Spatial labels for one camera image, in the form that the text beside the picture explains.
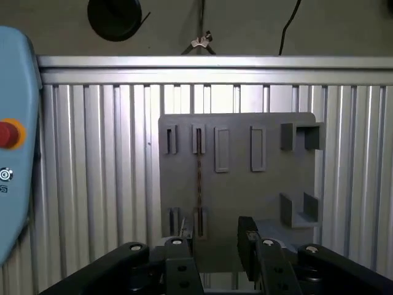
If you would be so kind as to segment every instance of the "gray holder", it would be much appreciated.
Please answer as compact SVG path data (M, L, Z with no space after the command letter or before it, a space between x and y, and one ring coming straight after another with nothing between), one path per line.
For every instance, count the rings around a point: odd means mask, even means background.
M312 195L303 194L303 209L300 211L288 195L280 194L281 221L293 229L318 226L318 212L319 201Z

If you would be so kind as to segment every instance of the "black spool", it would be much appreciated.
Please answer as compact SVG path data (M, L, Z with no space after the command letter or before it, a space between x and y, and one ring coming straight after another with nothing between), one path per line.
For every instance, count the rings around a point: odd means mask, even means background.
M87 16L97 35L119 42L137 32L142 22L142 8L138 0L89 0Z

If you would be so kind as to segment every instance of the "chain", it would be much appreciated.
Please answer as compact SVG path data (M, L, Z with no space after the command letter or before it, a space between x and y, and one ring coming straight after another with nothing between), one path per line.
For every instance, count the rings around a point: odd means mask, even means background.
M198 200L196 202L196 209L198 210L198 235L203 236L203 221L202 221L202 140L201 140L201 130L196 130L196 187L198 192Z

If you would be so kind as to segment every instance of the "gray bracket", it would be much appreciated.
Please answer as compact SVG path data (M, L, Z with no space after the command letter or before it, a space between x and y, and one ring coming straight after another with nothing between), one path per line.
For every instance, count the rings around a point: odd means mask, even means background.
M281 149L294 151L300 145L307 150L323 149L324 134L322 123L281 124Z
M293 228L301 229L318 226L319 201L312 195L303 194L303 209L298 210L294 200L286 194L280 194L281 221Z

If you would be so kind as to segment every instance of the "black plastic part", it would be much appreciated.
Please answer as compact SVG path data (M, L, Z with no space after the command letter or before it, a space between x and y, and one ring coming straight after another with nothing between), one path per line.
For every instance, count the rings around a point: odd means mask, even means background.
M89 0L87 16L97 35L108 41L124 41L141 26L138 0Z
M298 259L322 274L326 294L393 294L393 281L320 245L300 247Z
M255 281L255 244L260 239L258 228L251 217L240 216L238 220L238 253L249 281Z
M53 285L41 295L126 294L133 267L147 263L149 247L126 243Z
M269 239L260 239L255 245L257 286L263 294L302 295L299 282L290 262L284 257L281 245Z
M165 243L166 295L202 295L202 282L187 240L172 238Z

